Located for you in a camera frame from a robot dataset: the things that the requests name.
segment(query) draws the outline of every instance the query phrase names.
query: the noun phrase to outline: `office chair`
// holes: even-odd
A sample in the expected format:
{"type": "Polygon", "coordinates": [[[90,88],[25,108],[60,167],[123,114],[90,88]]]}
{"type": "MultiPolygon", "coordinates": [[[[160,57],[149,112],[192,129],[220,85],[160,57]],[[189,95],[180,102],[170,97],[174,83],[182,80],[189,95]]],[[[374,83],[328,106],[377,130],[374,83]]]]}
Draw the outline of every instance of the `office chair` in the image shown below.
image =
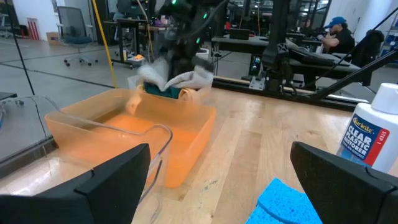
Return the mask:
{"type": "Polygon", "coordinates": [[[93,34],[93,26],[84,22],[81,10],[75,7],[58,7],[58,16],[60,23],[58,26],[58,35],[61,42],[78,50],[77,55],[72,55],[64,59],[65,65],[70,66],[69,62],[78,59],[79,62],[85,61],[91,66],[90,60],[80,54],[80,50],[84,49],[93,39],[87,35],[86,28],[90,28],[91,36],[93,34]]]}
{"type": "Polygon", "coordinates": [[[11,26],[6,24],[7,14],[0,13],[0,36],[8,39],[11,36],[9,32],[11,30],[11,26]]]}

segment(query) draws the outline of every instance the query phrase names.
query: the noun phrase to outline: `blue sponge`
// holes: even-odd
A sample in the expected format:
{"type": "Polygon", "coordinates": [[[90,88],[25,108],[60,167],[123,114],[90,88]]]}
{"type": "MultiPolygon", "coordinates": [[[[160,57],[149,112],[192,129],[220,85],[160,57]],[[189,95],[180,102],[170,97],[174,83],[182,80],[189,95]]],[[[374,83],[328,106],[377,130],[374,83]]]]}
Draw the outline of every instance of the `blue sponge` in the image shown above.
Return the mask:
{"type": "Polygon", "coordinates": [[[276,220],[274,217],[270,216],[266,211],[264,211],[260,206],[252,212],[246,224],[283,224],[282,222],[276,220]]]}
{"type": "Polygon", "coordinates": [[[276,178],[259,197],[257,207],[283,223],[322,224],[307,195],[276,178]]]}

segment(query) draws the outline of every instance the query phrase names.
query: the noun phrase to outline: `computer monitor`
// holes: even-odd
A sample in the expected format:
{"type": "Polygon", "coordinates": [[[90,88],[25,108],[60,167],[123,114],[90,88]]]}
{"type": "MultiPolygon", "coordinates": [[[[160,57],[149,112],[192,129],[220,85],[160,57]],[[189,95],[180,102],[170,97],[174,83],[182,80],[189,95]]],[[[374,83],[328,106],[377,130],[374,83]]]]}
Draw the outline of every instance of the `computer monitor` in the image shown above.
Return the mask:
{"type": "MultiPolygon", "coordinates": [[[[156,0],[139,0],[139,2],[144,8],[148,19],[151,19],[151,17],[155,14],[156,0]]],[[[118,10],[121,13],[127,14],[129,17],[144,16],[144,13],[142,13],[137,0],[118,0],[118,10]]]]}

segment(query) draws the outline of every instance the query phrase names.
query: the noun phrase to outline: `cardboard box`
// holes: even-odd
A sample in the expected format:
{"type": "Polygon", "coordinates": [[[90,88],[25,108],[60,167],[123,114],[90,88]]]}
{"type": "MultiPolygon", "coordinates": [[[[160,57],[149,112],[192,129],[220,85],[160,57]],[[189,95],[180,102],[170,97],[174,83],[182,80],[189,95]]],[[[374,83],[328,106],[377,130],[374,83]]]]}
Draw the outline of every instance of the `cardboard box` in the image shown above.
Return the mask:
{"type": "Polygon", "coordinates": [[[50,45],[63,46],[63,44],[59,41],[58,32],[48,32],[47,41],[50,45]]]}

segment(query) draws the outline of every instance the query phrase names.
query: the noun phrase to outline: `blue cap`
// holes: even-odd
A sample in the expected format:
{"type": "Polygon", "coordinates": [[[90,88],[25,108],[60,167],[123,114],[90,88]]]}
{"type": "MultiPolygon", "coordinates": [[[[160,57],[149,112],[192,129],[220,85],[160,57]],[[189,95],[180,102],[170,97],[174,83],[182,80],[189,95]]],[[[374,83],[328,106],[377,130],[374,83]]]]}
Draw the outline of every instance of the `blue cap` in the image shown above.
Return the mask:
{"type": "Polygon", "coordinates": [[[329,23],[329,25],[325,26],[326,29],[332,28],[334,25],[337,24],[343,24],[347,22],[346,19],[344,19],[343,17],[339,16],[339,17],[334,17],[331,22],[329,23]]]}

